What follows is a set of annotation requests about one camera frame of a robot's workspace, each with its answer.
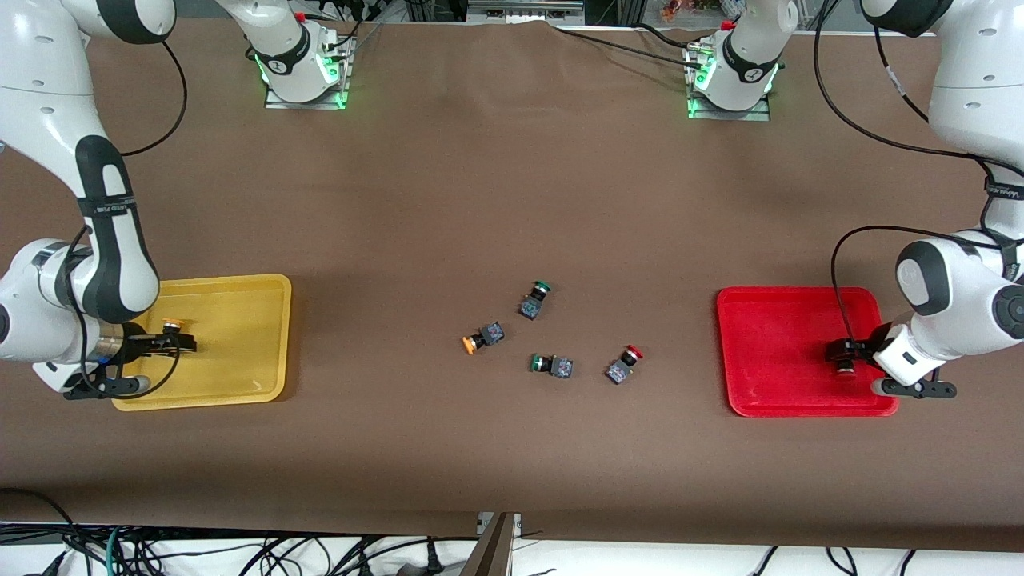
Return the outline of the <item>yellow plastic tray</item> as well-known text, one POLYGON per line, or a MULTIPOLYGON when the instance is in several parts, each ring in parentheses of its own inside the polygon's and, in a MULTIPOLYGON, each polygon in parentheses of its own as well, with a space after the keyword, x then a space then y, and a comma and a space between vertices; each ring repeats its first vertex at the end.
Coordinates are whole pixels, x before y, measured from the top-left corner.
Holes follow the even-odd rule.
POLYGON ((182 321, 197 349, 182 354, 168 382, 142 398, 116 400, 125 412, 270 402, 284 390, 292 284, 282 274, 183 278, 161 283, 138 324, 157 332, 182 321))

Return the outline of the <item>red plastic tray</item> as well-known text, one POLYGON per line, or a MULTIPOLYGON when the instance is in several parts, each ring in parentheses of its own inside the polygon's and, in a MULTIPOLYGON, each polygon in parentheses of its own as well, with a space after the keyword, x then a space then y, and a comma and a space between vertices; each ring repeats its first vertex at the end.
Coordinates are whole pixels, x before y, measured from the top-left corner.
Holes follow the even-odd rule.
POLYGON ((882 373, 862 362, 842 372, 827 361, 848 336, 830 286, 731 286, 716 298, 722 371, 733 412, 752 418, 889 417, 882 373))

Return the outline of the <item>brown table cover sheet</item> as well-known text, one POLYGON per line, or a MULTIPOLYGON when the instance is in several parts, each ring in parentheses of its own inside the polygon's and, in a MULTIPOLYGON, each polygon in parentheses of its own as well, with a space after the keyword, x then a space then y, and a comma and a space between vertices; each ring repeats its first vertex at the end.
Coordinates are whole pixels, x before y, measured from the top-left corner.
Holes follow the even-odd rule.
POLYGON ((508 510, 544 538, 1024 551, 1024 346, 889 417, 727 404, 721 288, 827 286, 848 230, 954 232, 984 202, 972 162, 837 120, 808 37, 764 123, 689 119, 673 66, 545 23, 384 26, 336 112, 264 109, 231 20, 170 42, 189 112, 126 161, 151 258, 287 276, 286 387, 130 414, 0 363, 0 487, 80 522, 449 535, 508 510))

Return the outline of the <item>grey metal box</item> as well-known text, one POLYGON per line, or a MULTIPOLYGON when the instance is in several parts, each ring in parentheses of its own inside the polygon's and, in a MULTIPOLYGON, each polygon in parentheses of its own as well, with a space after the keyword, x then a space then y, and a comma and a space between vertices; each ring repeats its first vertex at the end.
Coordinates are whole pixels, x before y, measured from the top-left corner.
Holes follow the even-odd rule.
POLYGON ((552 26, 584 26, 584 0, 467 0, 468 23, 524 23, 542 20, 552 26))

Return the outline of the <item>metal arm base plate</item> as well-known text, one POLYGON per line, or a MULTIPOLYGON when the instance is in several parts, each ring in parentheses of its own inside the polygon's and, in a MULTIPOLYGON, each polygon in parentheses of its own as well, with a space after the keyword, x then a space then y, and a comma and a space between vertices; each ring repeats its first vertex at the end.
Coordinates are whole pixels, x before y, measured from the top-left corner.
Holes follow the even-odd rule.
POLYGON ((778 69, 764 80, 743 83, 727 66, 718 66, 712 44, 689 42, 683 49, 684 61, 698 68, 685 73, 686 99, 690 119, 765 122, 770 119, 768 93, 778 69))
POLYGON ((266 84, 267 109, 344 110, 349 98, 356 40, 344 37, 321 44, 292 65, 257 58, 266 84))

